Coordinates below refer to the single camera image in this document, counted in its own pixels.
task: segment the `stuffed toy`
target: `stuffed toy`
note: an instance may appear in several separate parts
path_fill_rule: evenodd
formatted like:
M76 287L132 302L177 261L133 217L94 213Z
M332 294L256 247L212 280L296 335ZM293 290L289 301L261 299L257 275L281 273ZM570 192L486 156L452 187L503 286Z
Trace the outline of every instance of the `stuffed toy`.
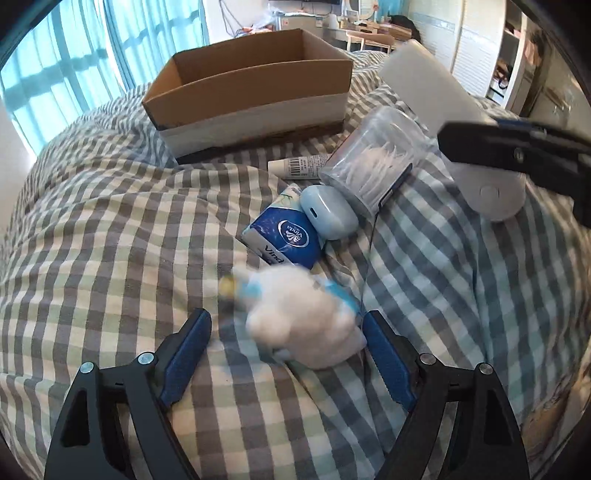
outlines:
M221 280L220 294L246 308L249 334L282 360L322 369L365 347L355 300L337 284L319 280L298 265L259 271L236 267Z

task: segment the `white paper band on box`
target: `white paper band on box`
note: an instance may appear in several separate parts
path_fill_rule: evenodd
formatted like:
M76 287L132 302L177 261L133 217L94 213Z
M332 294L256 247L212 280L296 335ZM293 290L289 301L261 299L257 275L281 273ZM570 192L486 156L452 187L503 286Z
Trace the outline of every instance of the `white paper band on box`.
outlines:
M160 132L176 158L210 147L343 121L348 93L262 105Z

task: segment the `blue curtain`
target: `blue curtain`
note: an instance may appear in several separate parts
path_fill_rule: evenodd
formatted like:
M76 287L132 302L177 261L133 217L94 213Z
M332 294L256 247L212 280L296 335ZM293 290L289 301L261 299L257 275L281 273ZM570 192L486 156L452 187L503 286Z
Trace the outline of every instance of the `blue curtain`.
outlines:
M83 112L122 93L103 32L93 0L63 0L2 69L4 104L35 153Z
M202 0L63 0L0 72L17 130L38 154L84 112L154 80L174 53L208 44L203 12Z
M378 18L388 15L398 15L402 10L402 0L379 0Z
M176 52L209 44L202 0L105 0L126 88L151 82Z

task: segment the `gray and white checkered bedding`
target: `gray and white checkered bedding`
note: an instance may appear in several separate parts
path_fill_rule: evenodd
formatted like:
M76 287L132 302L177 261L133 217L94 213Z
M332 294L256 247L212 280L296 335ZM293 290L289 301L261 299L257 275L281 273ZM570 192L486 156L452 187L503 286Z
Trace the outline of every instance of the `gray and white checkered bedding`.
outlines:
M408 111L376 74L383 54L354 59L346 132L375 106ZM143 91L52 141L18 199L0 251L0 428L14 455L40 479L79 365L153 351L203 307L212 340L170 416L202 478L372 479L405 414L371 359L316 372L276 362L217 296L233 265L264 264L238 238L285 186L267 161L329 153L342 136L178 167ZM589 236L570 208L528 184L516 218L487 222L432 155L380 214L372 248L362 225L330 243L319 270L417 350L465 368L490 362L523 423L568 392L589 343ZM127 417L124 430L139 478L149 478Z

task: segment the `vinda logo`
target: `vinda logo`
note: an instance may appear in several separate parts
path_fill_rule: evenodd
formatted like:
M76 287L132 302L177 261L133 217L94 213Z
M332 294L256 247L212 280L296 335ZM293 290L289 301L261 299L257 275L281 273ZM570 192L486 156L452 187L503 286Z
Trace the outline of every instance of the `vinda logo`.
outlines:
M283 237L283 240L292 247L304 248L310 243L308 232L289 220L279 222L277 228L279 229L279 233Z

